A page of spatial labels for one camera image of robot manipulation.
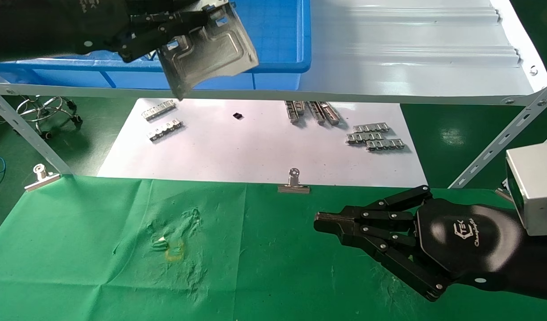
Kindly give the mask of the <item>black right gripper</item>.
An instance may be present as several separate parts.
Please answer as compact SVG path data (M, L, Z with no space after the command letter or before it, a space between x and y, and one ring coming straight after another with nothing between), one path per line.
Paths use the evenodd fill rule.
M525 237L518 216L510 209L431 198L429 186L419 185L366 206L318 212L314 229L340 233L341 244L363 250L428 301L437 301L451 282L510 290L508 264ZM410 210L418 206L415 218ZM415 238L400 234L414 232L416 221L420 247L447 278L416 262Z

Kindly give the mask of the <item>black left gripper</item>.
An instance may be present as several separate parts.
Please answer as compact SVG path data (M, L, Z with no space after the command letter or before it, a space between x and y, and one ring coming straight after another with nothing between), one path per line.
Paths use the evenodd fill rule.
M0 0L0 62L119 49L132 62L205 25L195 0ZM175 22L179 25L161 25ZM129 26L158 26L120 40Z

